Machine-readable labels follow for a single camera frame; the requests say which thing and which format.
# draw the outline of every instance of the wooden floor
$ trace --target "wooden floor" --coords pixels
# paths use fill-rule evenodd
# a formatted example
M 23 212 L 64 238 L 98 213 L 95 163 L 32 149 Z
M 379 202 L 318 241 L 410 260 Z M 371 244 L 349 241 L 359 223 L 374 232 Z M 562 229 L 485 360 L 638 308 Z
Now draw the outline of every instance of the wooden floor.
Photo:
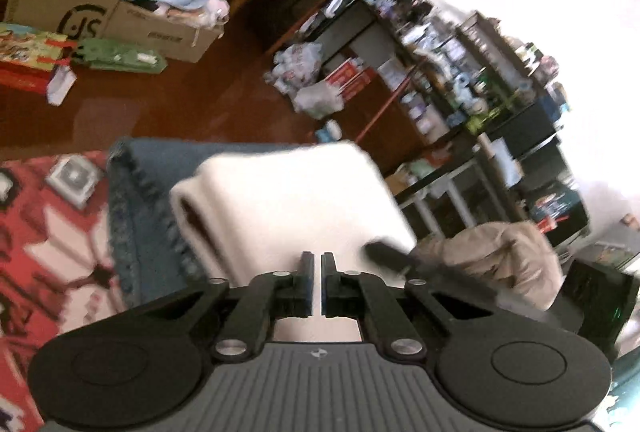
M 254 35 L 232 19 L 197 64 L 170 60 L 161 75 L 74 68 L 60 107 L 0 86 L 0 162 L 105 149 L 122 136 L 219 142 L 303 142 L 313 122 L 268 86 Z

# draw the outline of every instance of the wooden cabinet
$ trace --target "wooden cabinet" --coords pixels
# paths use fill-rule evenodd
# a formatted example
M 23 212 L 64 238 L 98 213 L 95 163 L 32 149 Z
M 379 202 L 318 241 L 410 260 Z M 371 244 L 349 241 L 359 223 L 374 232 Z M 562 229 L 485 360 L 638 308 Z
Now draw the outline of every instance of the wooden cabinet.
M 390 98 L 392 92 L 376 75 L 371 83 L 351 98 L 344 110 L 332 114 L 344 139 L 355 139 Z M 405 161 L 417 158 L 428 144 L 404 107 L 395 100 L 360 142 L 383 174 L 392 173 Z

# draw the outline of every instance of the red patterned rug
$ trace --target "red patterned rug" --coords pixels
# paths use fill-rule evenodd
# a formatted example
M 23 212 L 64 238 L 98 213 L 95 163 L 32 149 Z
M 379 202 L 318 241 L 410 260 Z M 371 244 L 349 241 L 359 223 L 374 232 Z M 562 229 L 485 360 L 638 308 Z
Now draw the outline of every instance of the red patterned rug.
M 42 425 L 26 384 L 38 348 L 123 309 L 105 163 L 92 152 L 0 164 L 0 431 Z

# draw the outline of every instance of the red box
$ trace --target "red box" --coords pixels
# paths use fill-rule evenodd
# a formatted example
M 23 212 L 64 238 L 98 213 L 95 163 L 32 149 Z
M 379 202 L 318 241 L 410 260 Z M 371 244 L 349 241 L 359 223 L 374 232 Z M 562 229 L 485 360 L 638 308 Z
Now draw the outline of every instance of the red box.
M 65 54 L 75 47 L 66 35 L 0 24 L 0 84 L 47 94 L 58 66 L 70 62 Z
M 339 86 L 342 89 L 340 95 L 345 102 L 348 102 L 371 82 L 371 72 L 374 73 L 373 70 L 364 69 L 355 59 L 350 58 L 329 74 L 324 81 Z

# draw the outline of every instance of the folded towel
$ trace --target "folded towel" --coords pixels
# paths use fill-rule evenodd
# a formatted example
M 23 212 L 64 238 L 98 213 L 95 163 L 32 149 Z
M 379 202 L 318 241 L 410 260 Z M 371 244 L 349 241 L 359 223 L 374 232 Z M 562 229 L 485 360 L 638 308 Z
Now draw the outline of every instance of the folded towel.
M 316 256 L 314 316 L 281 320 L 277 340 L 359 341 L 354 320 L 320 316 L 320 256 L 332 252 L 339 271 L 372 272 L 402 286 L 404 280 L 369 262 L 362 247 L 384 238 L 408 252 L 416 242 L 377 167 L 350 142 L 217 155 L 179 182 L 170 202 L 209 275 L 232 285 L 292 270 L 302 252 Z

